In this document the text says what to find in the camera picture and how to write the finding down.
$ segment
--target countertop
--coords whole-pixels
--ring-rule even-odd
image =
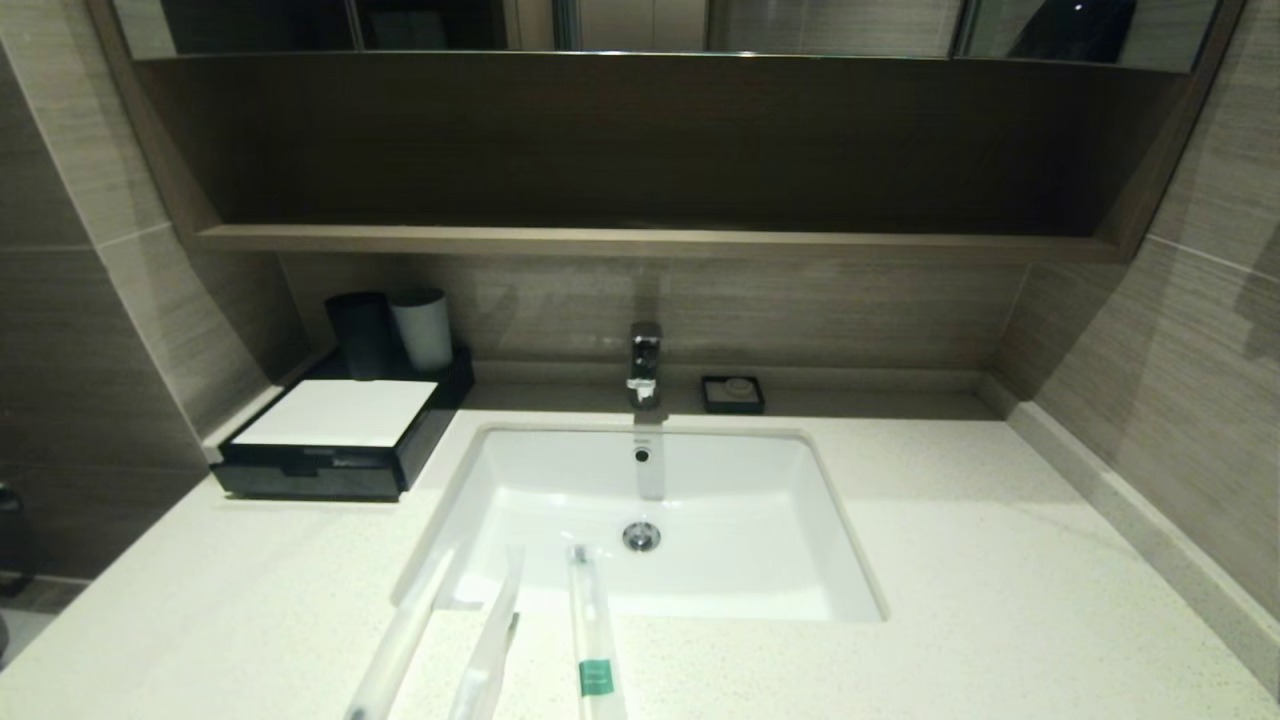
[[[846,405],[859,402],[893,406]],[[1190,607],[1005,423],[966,396],[929,405],[668,419],[672,432],[806,434],[888,620],[616,618],[631,717],[1280,717]],[[476,430],[630,423],[463,410],[394,505],[227,500],[206,478],[0,673],[0,717],[338,717]],[[393,717],[445,716],[483,620],[431,618]],[[568,616],[522,614],[498,717],[575,717],[575,689]]]

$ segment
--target chrome faucet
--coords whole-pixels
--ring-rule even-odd
[[[631,374],[627,378],[627,397],[636,410],[658,406],[658,348],[662,345],[662,325],[658,323],[631,324]]]

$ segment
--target soap dish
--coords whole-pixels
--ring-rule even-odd
[[[713,415],[760,415],[764,391],[753,377],[703,377],[703,407]]]

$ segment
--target plastic packaging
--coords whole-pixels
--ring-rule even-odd
[[[413,659],[413,651],[422,639],[422,630],[431,618],[431,605],[435,596],[444,584],[444,577],[453,564],[454,551],[447,550],[440,556],[439,562],[431,562],[433,556],[422,562],[413,584],[404,593],[404,600],[396,609],[396,616],[383,633],[383,641],[378,643],[378,651],[369,662],[365,678],[356,688],[356,696],[351,700],[351,706],[346,720],[383,720],[396,702],[396,693],[399,692],[401,683],[404,682],[404,673]]]
[[[582,720],[625,720],[627,706],[618,683],[609,601],[596,568],[598,555],[598,551],[581,544],[568,548],[579,716]]]
[[[480,639],[471,652],[471,661],[462,673],[458,694],[453,697],[449,720],[489,720],[498,707],[502,694],[502,675],[507,665],[507,648],[515,637],[516,597],[520,594],[520,575],[525,569],[525,548],[507,548],[507,579],[498,591],[489,619],[480,630]]]

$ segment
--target sink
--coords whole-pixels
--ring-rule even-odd
[[[616,615],[883,620],[812,447],[797,437],[492,429],[449,486],[438,609],[492,601],[526,548],[518,610],[568,612],[567,551],[599,548]]]

